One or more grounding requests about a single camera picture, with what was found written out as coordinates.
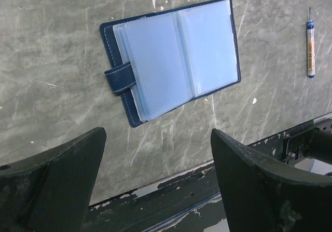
gray marble surface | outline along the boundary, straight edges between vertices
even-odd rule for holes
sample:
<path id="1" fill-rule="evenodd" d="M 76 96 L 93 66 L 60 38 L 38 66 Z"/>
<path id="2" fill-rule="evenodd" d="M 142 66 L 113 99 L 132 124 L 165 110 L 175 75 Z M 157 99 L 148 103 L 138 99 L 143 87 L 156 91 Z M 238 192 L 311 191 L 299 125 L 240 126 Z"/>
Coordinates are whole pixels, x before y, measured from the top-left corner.
<path id="1" fill-rule="evenodd" d="M 214 127 L 247 144 L 332 111 L 332 0 L 233 0 L 242 82 L 130 128 L 103 74 L 99 25 L 201 1 L 0 0 L 0 165 L 102 126 L 95 203 L 211 160 Z M 314 79 L 306 77 L 309 6 Z"/>

peeling paint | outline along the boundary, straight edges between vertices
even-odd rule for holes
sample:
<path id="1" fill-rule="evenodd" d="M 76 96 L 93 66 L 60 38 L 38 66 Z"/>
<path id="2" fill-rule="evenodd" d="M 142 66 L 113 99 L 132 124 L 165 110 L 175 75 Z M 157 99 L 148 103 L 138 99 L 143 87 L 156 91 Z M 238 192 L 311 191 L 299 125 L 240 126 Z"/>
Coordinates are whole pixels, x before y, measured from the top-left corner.
<path id="1" fill-rule="evenodd" d="M 94 209 L 99 209 L 99 207 L 100 207 L 101 205 L 99 204 L 99 205 L 96 205 L 95 207 L 93 207 Z"/>
<path id="2" fill-rule="evenodd" d="M 122 196 L 120 197 L 120 199 L 122 199 L 122 198 L 126 198 L 126 197 L 130 197 L 130 194 L 124 194 L 124 195 L 122 195 Z"/>
<path id="3" fill-rule="evenodd" d="M 198 212 L 197 209 L 194 209 L 194 210 L 193 210 L 193 213 L 194 213 L 195 215 L 198 215 L 199 217 L 201 217 L 201 212 Z"/>
<path id="4" fill-rule="evenodd" d="M 216 225 L 213 225 L 211 227 L 208 227 L 204 230 L 204 232 L 229 232 L 229 227 L 227 223 L 227 219 L 222 219 L 219 223 Z"/>
<path id="5" fill-rule="evenodd" d="M 109 205 L 109 204 L 110 204 L 110 201 L 105 202 L 105 203 L 102 204 L 102 207 L 105 207 L 105 206 L 107 206 L 107 205 Z"/>
<path id="6" fill-rule="evenodd" d="M 205 167 L 205 166 L 211 164 L 212 162 L 213 162 L 213 161 L 210 160 L 210 161 L 205 162 L 205 163 L 203 163 L 203 164 L 200 164 L 200 165 L 198 165 L 198 166 L 196 166 L 196 167 L 194 167 L 194 168 L 191 168 L 191 169 L 189 169 L 189 170 L 186 170 L 186 171 L 180 172 L 180 173 L 178 173 L 177 175 L 173 175 L 173 176 L 169 176 L 169 177 L 167 177 L 167 178 L 164 178 L 164 179 L 162 179 L 162 180 L 159 181 L 159 182 L 155 182 L 155 183 L 152 183 L 152 184 L 149 184 L 149 185 L 143 186 L 142 188 L 139 188 L 139 189 L 135 190 L 135 191 L 132 193 L 132 195 L 136 195 L 136 196 L 137 196 L 135 199 L 140 198 L 140 197 L 143 197 L 143 196 L 145 196 L 145 195 L 147 195 L 147 194 L 150 194 L 150 193 L 155 192 L 156 190 L 158 190 L 158 186 L 159 186 L 160 184 L 165 183 L 165 182 L 168 182 L 168 181 L 171 180 L 171 179 L 178 178 L 179 176 L 183 176 L 183 175 L 185 175 L 185 174 L 187 174 L 187 173 L 189 173 L 189 172 L 194 172 L 194 171 L 196 171 L 196 170 L 199 169 L 199 168 L 202 168 L 202 167 Z"/>

card holder wallet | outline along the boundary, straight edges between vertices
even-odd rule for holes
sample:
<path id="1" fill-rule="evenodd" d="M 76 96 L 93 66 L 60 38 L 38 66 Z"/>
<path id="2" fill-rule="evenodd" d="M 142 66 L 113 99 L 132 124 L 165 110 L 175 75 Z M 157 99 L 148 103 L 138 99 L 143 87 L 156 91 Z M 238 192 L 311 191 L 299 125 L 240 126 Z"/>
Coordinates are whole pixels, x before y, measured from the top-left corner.
<path id="1" fill-rule="evenodd" d="M 105 72 L 137 127 L 241 81 L 231 0 L 103 23 Z"/>

